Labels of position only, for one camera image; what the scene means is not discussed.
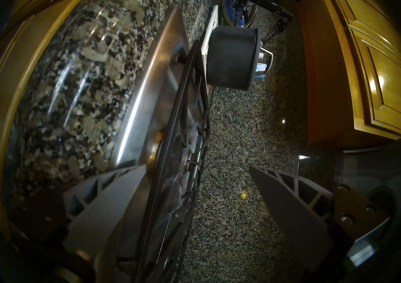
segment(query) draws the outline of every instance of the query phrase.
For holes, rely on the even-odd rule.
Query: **gas stove burner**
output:
[[[181,11],[170,7],[109,171],[67,191],[43,189],[16,208],[11,220],[27,238],[13,233],[12,242],[22,254],[66,280],[178,280],[210,136],[201,45],[189,47]]]

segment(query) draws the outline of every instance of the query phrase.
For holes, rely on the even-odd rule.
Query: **cabinet door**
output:
[[[370,124],[401,134],[401,60],[382,44],[350,30],[357,47]]]
[[[381,43],[401,59],[401,35],[378,8],[366,0],[335,0],[346,25]]]

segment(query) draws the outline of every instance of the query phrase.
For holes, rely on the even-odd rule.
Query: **granite countertop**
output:
[[[107,169],[142,64],[173,3],[192,43],[213,0],[81,0],[67,16],[14,117],[4,180],[19,201],[50,181],[68,189]]]

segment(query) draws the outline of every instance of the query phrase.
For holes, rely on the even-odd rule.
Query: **black metal bracket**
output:
[[[274,29],[276,30],[275,33],[281,34],[287,27],[288,23],[291,22],[294,18],[294,16],[290,12],[286,11],[282,6],[274,3],[271,0],[235,0],[233,6],[234,26],[238,25],[238,21],[242,16],[243,8],[247,1],[251,1],[257,5],[260,5],[261,7],[271,11],[275,16],[278,17],[278,21],[274,27]]]

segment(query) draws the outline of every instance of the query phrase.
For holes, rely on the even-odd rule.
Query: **gray plastic part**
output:
[[[64,203],[71,222],[63,242],[65,249],[82,250],[94,259],[123,217],[145,173],[145,165],[115,170],[66,191]]]
[[[333,246],[325,223],[332,193],[306,178],[270,168],[250,165],[249,174],[293,250],[314,272]]]

